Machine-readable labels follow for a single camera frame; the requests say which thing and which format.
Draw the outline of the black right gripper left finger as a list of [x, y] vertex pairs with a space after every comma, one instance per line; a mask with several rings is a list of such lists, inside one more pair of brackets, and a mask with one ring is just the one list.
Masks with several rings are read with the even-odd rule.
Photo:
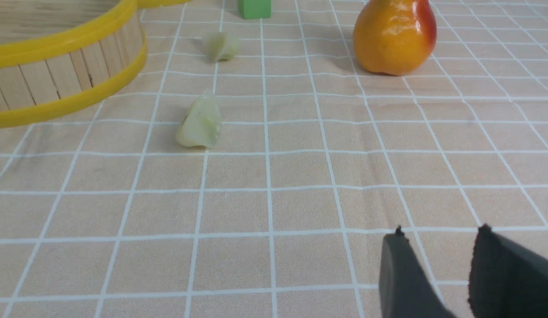
[[421, 267], [401, 226], [383, 237], [379, 277], [384, 318], [453, 318]]

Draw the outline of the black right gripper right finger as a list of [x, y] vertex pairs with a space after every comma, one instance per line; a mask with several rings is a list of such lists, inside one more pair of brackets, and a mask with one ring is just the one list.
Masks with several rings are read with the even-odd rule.
[[483, 225], [468, 292], [476, 318], [548, 318], [548, 259]]

